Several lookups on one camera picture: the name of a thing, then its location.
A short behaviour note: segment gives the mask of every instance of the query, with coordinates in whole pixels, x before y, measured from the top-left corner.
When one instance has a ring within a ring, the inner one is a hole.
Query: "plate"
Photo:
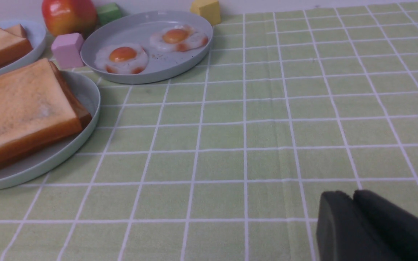
[[[205,33],[206,46],[186,52],[161,53],[149,44],[149,37],[164,28],[188,24]],[[108,81],[121,84],[146,84],[177,76],[197,65],[208,53],[213,40],[211,24],[199,15],[181,11],[153,11],[115,20],[91,34],[83,43],[80,56],[96,74]],[[138,74],[113,74],[96,68],[94,60],[100,48],[123,43],[141,44],[149,56],[149,63]]]
[[[76,137],[47,147],[40,152],[27,157],[3,170],[0,170],[0,189],[9,188],[32,180],[63,163],[73,155],[90,137],[98,123],[99,104],[101,96],[96,84],[86,76],[69,71],[63,71],[72,92],[93,116],[91,122]]]
[[[14,71],[35,62],[46,48],[46,29],[44,25],[28,20],[7,20],[0,22],[0,28],[7,29],[14,25],[22,25],[33,50],[17,61],[0,68],[0,75]]]

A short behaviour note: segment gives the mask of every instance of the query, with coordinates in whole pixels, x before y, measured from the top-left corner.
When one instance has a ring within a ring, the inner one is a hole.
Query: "white wall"
[[[290,11],[320,7],[346,7],[353,5],[384,4],[414,0],[219,0],[221,12],[226,14]],[[43,22],[42,0],[0,0],[0,20],[21,18]],[[111,2],[93,0],[95,5]],[[187,11],[192,0],[116,0],[125,13],[152,10]]]

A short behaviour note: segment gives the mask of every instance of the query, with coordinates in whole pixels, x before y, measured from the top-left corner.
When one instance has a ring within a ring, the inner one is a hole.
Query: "toy fried egg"
[[[106,46],[96,53],[94,62],[98,69],[115,74],[137,74],[148,66],[149,57],[141,45],[125,43]]]
[[[188,51],[205,46],[208,37],[189,25],[176,25],[153,33],[149,44],[158,51],[169,53],[171,51]]]

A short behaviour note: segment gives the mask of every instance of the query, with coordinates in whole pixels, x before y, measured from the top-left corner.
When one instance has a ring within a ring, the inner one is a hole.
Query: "red apple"
[[[41,11],[48,31],[54,36],[80,33],[86,38],[98,23],[91,0],[43,0]]]

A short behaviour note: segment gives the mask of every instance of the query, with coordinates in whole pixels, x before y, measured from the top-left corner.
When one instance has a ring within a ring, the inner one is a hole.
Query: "green block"
[[[101,25],[105,25],[122,17],[116,3],[109,3],[107,5],[96,7],[96,12],[98,13],[99,23]]]

